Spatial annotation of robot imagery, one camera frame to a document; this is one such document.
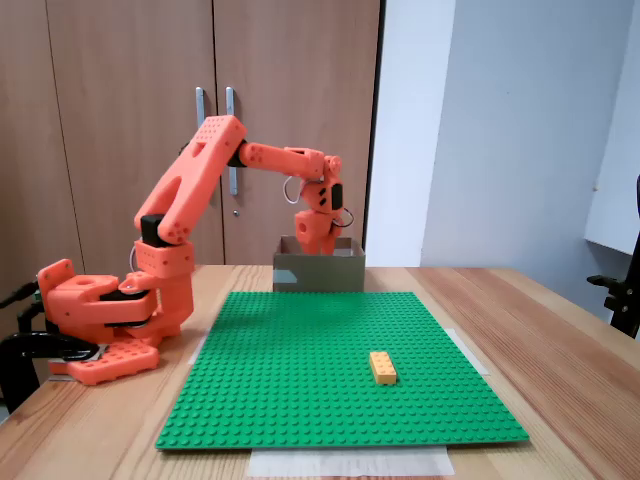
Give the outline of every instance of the cabinet handle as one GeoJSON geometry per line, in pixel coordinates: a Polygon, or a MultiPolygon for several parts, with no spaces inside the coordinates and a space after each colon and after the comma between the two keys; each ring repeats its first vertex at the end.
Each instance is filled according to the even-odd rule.
{"type": "Polygon", "coordinates": [[[198,128],[204,123],[204,90],[202,87],[196,87],[196,118],[198,120],[198,128]]]}
{"type": "MultiPolygon", "coordinates": [[[[233,88],[227,87],[225,90],[227,99],[227,115],[235,115],[235,107],[233,105],[233,88]]],[[[238,195],[238,170],[236,167],[229,167],[229,193],[234,197],[238,195]]]]}

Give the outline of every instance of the cardboard box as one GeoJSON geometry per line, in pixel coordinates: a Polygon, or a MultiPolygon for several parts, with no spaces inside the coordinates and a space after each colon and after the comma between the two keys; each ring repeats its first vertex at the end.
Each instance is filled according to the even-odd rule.
{"type": "Polygon", "coordinates": [[[352,239],[336,239],[333,255],[307,255],[296,237],[283,236],[273,256],[274,292],[362,292],[365,255],[352,239]]]}

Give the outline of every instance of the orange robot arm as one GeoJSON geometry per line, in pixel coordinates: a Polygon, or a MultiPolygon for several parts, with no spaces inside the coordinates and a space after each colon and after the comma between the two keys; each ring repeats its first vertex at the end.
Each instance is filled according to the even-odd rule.
{"type": "Polygon", "coordinates": [[[157,366],[154,347],[178,335],[193,312],[195,263],[188,239],[228,164],[302,178],[301,198],[311,209],[296,214],[297,238],[307,253],[333,253],[343,227],[340,159],[246,143],[246,133],[234,116],[207,118],[162,176],[135,216],[142,233],[135,242],[141,271],[119,285],[110,275],[76,275],[69,260],[38,273],[43,309],[60,333],[110,344],[99,361],[52,364],[55,373],[98,383],[157,366]]]}

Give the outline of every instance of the wooden cabinet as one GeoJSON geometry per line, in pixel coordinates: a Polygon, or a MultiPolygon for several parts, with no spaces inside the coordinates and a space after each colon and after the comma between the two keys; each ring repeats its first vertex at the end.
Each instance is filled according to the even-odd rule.
{"type": "MultiPolygon", "coordinates": [[[[0,0],[0,296],[60,258],[82,272],[44,2],[0,0]]],[[[0,339],[17,331],[0,310],[0,339]]],[[[42,327],[39,319],[36,326],[42,327]]]]}
{"type": "MultiPolygon", "coordinates": [[[[344,204],[355,216],[343,235],[362,240],[379,2],[213,5],[218,111],[232,87],[250,141],[340,156],[344,204]]],[[[280,235],[295,234],[294,214],[308,207],[285,202],[280,174],[238,169],[237,177],[237,195],[222,179],[226,261],[270,264],[280,235]]],[[[298,183],[289,183],[292,196],[298,183]]]]}
{"type": "MultiPolygon", "coordinates": [[[[361,239],[379,1],[0,5],[3,290],[62,257],[128,271],[133,217],[196,130],[196,87],[208,115],[235,88],[249,140],[341,156],[345,235],[361,239]]],[[[191,236],[198,263],[270,263],[294,230],[304,206],[284,201],[282,175],[238,177],[231,196],[225,173],[191,236]]]]}
{"type": "MultiPolygon", "coordinates": [[[[47,0],[69,176],[87,273],[124,275],[133,217],[196,130],[195,88],[215,114],[209,0],[47,0]]],[[[191,235],[224,262],[219,192],[191,235]]]]}

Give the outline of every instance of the paper sheet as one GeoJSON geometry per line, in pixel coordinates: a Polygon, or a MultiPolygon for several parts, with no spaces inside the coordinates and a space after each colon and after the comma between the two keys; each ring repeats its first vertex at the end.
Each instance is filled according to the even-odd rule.
{"type": "Polygon", "coordinates": [[[454,475],[447,448],[261,449],[251,452],[249,477],[409,477],[454,475]]]}
{"type": "Polygon", "coordinates": [[[444,331],[447,332],[447,335],[449,335],[449,338],[453,340],[453,343],[455,343],[456,346],[460,349],[460,351],[464,354],[464,356],[467,357],[467,360],[469,360],[469,363],[473,365],[473,367],[478,371],[480,375],[489,375],[489,370],[487,370],[485,366],[482,365],[482,363],[480,363],[480,360],[478,360],[478,358],[473,354],[473,352],[469,350],[469,347],[467,347],[467,345],[458,336],[455,329],[445,328],[444,331]]]}

